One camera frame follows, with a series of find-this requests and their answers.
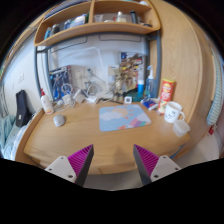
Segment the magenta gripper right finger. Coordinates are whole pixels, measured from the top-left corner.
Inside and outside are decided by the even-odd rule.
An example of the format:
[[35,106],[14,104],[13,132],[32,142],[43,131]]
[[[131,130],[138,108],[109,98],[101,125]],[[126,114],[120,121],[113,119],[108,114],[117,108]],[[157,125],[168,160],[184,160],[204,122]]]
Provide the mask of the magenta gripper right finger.
[[157,156],[138,145],[133,146],[133,155],[143,185],[180,170],[180,167],[168,156]]

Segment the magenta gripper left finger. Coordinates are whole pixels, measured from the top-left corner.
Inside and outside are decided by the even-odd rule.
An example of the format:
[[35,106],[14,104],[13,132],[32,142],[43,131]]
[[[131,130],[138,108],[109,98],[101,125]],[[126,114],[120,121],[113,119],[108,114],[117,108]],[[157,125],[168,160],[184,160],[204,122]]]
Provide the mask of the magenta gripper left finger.
[[59,156],[46,171],[65,180],[83,186],[94,155],[93,145],[89,145],[66,157]]

